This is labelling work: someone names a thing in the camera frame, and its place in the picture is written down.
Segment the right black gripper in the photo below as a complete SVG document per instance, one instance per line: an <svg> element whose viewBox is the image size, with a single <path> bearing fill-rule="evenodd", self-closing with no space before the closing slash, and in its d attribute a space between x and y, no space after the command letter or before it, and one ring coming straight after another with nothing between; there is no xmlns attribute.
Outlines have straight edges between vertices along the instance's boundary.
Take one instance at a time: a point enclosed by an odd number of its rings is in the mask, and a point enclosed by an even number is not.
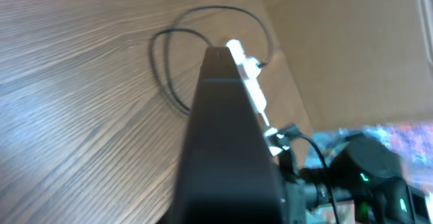
<svg viewBox="0 0 433 224"><path fill-rule="evenodd" d="M283 152L278 156L279 170L283 187L283 211L285 223L306 224L306 199L304 181L298 174L296 156L293 150L283 147Z"/></svg>

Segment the blue screen smartphone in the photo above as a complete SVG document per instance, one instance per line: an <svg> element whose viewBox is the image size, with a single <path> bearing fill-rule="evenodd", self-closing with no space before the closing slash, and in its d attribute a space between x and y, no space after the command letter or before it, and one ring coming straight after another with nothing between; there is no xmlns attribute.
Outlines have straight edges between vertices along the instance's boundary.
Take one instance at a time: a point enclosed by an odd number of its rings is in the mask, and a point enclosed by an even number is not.
<svg viewBox="0 0 433 224"><path fill-rule="evenodd" d="M230 50L209 47L179 161L171 223L283 223L280 179Z"/></svg>

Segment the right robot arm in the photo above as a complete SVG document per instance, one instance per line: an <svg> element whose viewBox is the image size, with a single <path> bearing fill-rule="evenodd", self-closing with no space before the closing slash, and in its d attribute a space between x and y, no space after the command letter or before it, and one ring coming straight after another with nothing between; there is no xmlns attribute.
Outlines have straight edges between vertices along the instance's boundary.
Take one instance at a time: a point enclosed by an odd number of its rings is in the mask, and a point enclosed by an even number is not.
<svg viewBox="0 0 433 224"><path fill-rule="evenodd" d="M347 201L354 203L359 223L430 223L425 193L405 181L400 156L378 140L350 135L331 164L317 152L321 167L299 169L291 139L279 139L286 223L306 223L307 211Z"/></svg>

